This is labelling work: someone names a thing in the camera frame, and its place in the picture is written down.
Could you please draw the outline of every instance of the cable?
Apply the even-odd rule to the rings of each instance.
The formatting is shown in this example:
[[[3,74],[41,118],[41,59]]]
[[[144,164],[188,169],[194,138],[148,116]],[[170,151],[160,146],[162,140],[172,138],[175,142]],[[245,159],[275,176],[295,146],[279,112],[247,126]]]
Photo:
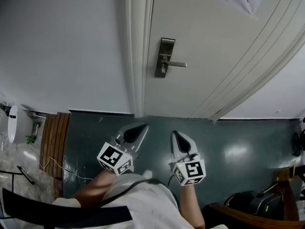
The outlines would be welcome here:
[[[50,162],[50,159],[52,159],[52,160],[59,166],[59,168],[62,168],[63,170],[69,172],[69,173],[72,174],[72,175],[75,175],[75,176],[77,176],[77,177],[79,177],[79,178],[81,178],[81,179],[84,179],[84,180],[93,180],[93,178],[84,178],[84,177],[80,177],[79,175],[77,175],[77,174],[75,174],[75,173],[73,173],[73,172],[71,172],[71,171],[69,171],[69,170],[67,170],[67,169],[65,169],[65,168],[63,168],[63,167],[61,167],[61,166],[56,162],[56,160],[53,159],[53,158],[51,158],[51,157],[49,157],[49,161],[48,161],[48,163],[46,164],[45,167],[48,166],[48,164],[49,164],[49,162]]]
[[[37,154],[31,147],[29,147],[29,146],[26,146],[26,147],[28,147],[30,150],[32,150],[32,151],[36,154],[36,156],[39,157],[38,154]],[[57,161],[56,161],[55,159],[53,159],[52,157],[49,157],[49,161],[48,161],[48,163],[45,165],[45,167],[43,167],[43,166],[41,165],[41,163],[39,163],[39,165],[41,166],[42,169],[45,169],[45,168],[48,166],[48,164],[49,164],[49,162],[50,162],[50,159],[52,159],[52,160],[58,165],[59,168],[65,170],[65,171],[67,171],[67,172],[69,172],[69,173],[72,174],[72,175],[75,175],[75,176],[77,176],[77,177],[79,177],[79,178],[81,178],[81,179],[84,179],[84,180],[93,180],[93,178],[84,178],[84,177],[81,177],[81,176],[79,176],[79,175],[77,175],[77,174],[75,174],[75,173],[73,173],[73,172],[71,172],[71,171],[69,171],[69,170],[67,170],[67,169],[65,169],[65,168],[63,168],[63,167],[61,167],[61,166],[57,163]]]
[[[171,180],[172,180],[173,177],[174,177],[174,175],[172,175],[172,176],[170,177],[170,179],[168,180],[167,186],[170,185],[170,182],[171,182]]]
[[[6,141],[6,139],[8,138],[9,136],[7,135],[6,137],[5,137],[5,139],[3,140],[3,146],[6,146],[6,145],[8,145],[9,144],[9,142],[7,142],[6,144],[4,144],[5,143],[5,141]]]

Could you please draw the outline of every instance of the door handle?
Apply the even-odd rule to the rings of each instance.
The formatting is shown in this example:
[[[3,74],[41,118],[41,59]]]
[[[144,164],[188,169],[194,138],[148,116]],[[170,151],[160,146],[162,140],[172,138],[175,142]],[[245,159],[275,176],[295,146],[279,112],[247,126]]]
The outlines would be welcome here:
[[[161,38],[155,77],[165,78],[168,66],[187,67],[187,63],[170,61],[174,44],[174,39]]]

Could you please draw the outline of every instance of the white wall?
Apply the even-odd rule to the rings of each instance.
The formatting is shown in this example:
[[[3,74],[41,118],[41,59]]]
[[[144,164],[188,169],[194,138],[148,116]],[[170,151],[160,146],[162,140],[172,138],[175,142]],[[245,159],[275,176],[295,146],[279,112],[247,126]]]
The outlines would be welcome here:
[[[131,113],[123,3],[0,0],[1,99],[49,113]]]
[[[266,85],[223,118],[304,118],[304,116],[305,45]]]

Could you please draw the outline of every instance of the lever handle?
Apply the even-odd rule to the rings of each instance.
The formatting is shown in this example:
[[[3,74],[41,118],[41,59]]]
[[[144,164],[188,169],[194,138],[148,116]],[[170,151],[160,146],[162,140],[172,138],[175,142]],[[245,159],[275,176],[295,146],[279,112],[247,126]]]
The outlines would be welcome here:
[[[182,62],[165,62],[168,66],[177,66],[177,67],[187,67],[187,63],[182,63]]]
[[[187,67],[187,63],[167,61],[167,56],[163,55],[162,63],[167,66]]]

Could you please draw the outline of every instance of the gray floor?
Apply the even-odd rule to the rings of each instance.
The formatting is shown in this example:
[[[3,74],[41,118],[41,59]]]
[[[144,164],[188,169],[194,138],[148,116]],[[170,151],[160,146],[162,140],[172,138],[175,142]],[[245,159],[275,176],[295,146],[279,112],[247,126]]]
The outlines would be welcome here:
[[[52,203],[54,201],[53,178],[39,170],[39,155],[45,119],[36,117],[35,122],[40,122],[41,127],[38,130],[34,144],[11,144],[6,134],[0,135],[0,144],[1,142],[5,144],[3,151],[0,151],[0,170],[20,172],[17,166],[21,166],[35,184],[29,183],[24,176],[14,176],[14,193],[36,201]],[[36,130],[34,128],[36,128],[35,123],[33,124],[33,132]],[[11,191],[11,177],[11,175],[0,173],[1,191],[2,188]]]
[[[64,166],[82,177],[95,177],[101,170],[96,160],[105,141],[109,141],[122,126],[134,122],[149,124],[147,137],[135,161],[135,173],[149,169],[153,177],[167,183],[172,175],[170,134],[181,131],[191,137],[205,161],[207,176],[196,192],[200,206],[223,202],[233,193],[262,190],[271,185],[277,168],[290,166],[292,134],[300,132],[299,121],[219,121],[72,113],[70,116]],[[64,174],[63,193],[69,198],[86,182],[67,172]],[[291,183],[295,196],[301,180]],[[180,186],[173,179],[170,187],[179,194]]]

